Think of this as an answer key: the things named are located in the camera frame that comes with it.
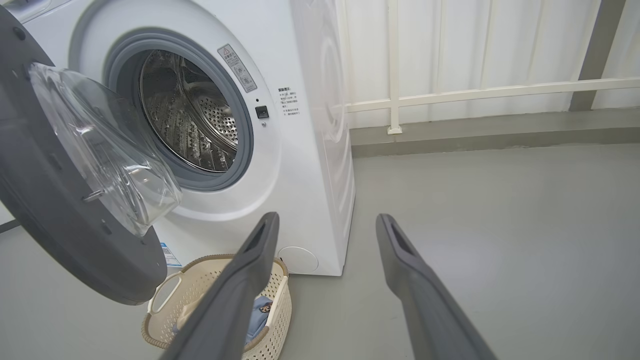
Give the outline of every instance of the open door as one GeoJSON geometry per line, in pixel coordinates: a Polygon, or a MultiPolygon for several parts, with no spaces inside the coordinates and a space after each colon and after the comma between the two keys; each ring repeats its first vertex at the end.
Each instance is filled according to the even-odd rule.
{"type": "Polygon", "coordinates": [[[173,174],[127,101],[53,68],[1,6],[0,48],[0,200],[86,285],[123,304],[149,300],[166,277],[150,223],[180,201],[173,174]]]}

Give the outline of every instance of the stainless steel drum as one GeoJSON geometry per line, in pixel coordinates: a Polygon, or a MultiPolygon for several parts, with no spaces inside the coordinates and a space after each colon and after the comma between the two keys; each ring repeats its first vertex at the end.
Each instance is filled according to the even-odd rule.
{"type": "Polygon", "coordinates": [[[236,156],[236,121],[216,86],[189,60],[152,51],[140,74],[140,100],[158,138],[187,164],[225,172],[236,156]]]}

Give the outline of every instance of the white wall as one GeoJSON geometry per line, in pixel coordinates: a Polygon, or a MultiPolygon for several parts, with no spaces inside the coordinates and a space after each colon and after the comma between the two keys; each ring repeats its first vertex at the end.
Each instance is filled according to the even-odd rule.
{"type": "MultiPolygon", "coordinates": [[[[349,48],[345,53],[349,102],[389,98],[387,0],[343,0],[349,48]]],[[[580,45],[590,32],[596,0],[547,0],[537,50],[536,23],[541,0],[494,0],[495,18],[486,57],[485,87],[569,81],[582,65],[580,45]],[[531,76],[527,79],[529,67],[531,76]]],[[[446,0],[440,44],[441,0],[399,0],[400,96],[480,87],[489,18],[489,0],[446,0]],[[438,49],[442,48],[438,80],[438,49]]],[[[626,57],[629,44],[640,58],[640,2],[628,0],[606,76],[627,64],[626,76],[640,75],[640,61],[626,57]]],[[[606,90],[595,108],[640,106],[640,90],[606,90]],[[625,94],[624,100],[618,94],[625,94]]],[[[571,93],[526,95],[400,108],[400,123],[568,110],[571,93]]],[[[351,127],[387,126],[389,110],[350,113],[351,127]]]]}

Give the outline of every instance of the clothing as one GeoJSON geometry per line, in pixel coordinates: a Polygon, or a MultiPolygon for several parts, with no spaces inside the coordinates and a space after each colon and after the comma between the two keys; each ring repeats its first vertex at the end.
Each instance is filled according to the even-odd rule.
{"type": "MultiPolygon", "coordinates": [[[[180,313],[180,316],[178,316],[178,321],[173,325],[172,331],[174,334],[177,334],[180,331],[180,328],[184,326],[189,316],[191,316],[192,312],[200,304],[201,299],[202,296],[182,308],[182,312],[180,313]]],[[[251,317],[249,318],[249,328],[247,329],[246,337],[244,338],[245,345],[255,339],[256,336],[260,334],[260,331],[264,329],[264,326],[267,324],[267,318],[269,317],[272,303],[271,299],[265,296],[261,296],[253,301],[251,317]]]]}
{"type": "Polygon", "coordinates": [[[261,296],[253,301],[253,309],[251,310],[251,318],[249,319],[249,328],[246,331],[246,338],[244,344],[247,345],[251,340],[255,339],[260,331],[264,329],[267,324],[267,318],[271,311],[271,299],[265,296],[261,296]]]}

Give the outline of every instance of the front-load washing machine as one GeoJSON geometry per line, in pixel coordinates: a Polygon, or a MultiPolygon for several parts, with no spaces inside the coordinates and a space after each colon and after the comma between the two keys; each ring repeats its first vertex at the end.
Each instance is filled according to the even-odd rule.
{"type": "Polygon", "coordinates": [[[43,0],[10,10],[53,64],[133,103],[182,188],[171,265],[280,214],[292,273],[341,275],[355,187],[332,0],[43,0]]]}

